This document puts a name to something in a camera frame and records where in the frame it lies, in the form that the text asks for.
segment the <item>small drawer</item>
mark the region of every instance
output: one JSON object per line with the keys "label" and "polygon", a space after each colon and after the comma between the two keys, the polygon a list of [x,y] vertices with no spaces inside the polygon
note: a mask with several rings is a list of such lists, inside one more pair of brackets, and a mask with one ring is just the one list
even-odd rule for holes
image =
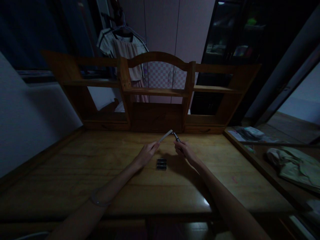
{"label": "small drawer", "polygon": [[130,126],[127,123],[85,122],[83,125],[90,130],[107,130],[107,131],[129,131],[130,130]]}
{"label": "small drawer", "polygon": [[185,133],[222,134],[225,127],[217,126],[185,126]]}

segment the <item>clothes hanger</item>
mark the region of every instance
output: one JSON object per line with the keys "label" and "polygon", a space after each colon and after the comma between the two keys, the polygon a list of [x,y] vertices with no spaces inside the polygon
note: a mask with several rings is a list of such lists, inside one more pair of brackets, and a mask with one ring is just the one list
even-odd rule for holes
{"label": "clothes hanger", "polygon": [[120,30],[120,29],[129,30],[129,31],[131,31],[132,33],[134,33],[135,35],[137,35],[138,37],[140,37],[140,40],[142,41],[142,43],[143,43],[144,45],[146,45],[147,43],[145,42],[145,39],[144,39],[142,36],[140,36],[136,31],[134,31],[131,27],[127,26],[124,13],[122,13],[122,15],[123,15],[123,25],[114,28],[111,32],[118,31],[118,30]]}

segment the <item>white tool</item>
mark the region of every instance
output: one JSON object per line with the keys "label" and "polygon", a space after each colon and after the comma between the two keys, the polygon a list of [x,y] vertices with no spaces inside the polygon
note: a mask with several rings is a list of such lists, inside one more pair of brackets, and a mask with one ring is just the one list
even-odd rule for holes
{"label": "white tool", "polygon": [[160,140],[159,140],[159,142],[161,142],[163,139],[165,139],[168,135],[170,135],[171,133],[172,133],[173,131],[172,131],[172,129],[169,131],[169,132],[167,132]]}

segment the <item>bracelet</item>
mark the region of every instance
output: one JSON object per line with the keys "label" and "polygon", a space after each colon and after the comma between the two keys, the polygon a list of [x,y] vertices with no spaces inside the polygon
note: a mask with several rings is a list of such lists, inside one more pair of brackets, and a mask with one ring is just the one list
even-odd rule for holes
{"label": "bracelet", "polygon": [[97,191],[99,191],[99,190],[100,190],[100,188],[97,188],[97,189],[95,189],[95,190],[92,191],[91,198],[90,198],[91,202],[92,202],[93,204],[99,206],[99,207],[108,207],[108,206],[111,204],[111,202],[101,203],[99,200],[97,200],[97,198],[96,198],[96,193],[97,193]]}

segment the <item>beige cloth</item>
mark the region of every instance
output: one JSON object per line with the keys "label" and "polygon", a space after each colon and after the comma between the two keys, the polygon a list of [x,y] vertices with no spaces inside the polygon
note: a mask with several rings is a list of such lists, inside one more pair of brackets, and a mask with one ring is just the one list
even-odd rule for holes
{"label": "beige cloth", "polygon": [[[114,49],[116,50],[116,57],[121,56],[127,59],[134,58],[138,54],[137,45],[131,42],[119,41],[113,39]],[[129,68],[131,85],[133,87],[144,87],[142,66]],[[146,95],[135,95],[136,102],[149,102]]]}
{"label": "beige cloth", "polygon": [[280,169],[280,177],[320,193],[320,163],[315,158],[290,147],[269,148],[267,157]]}

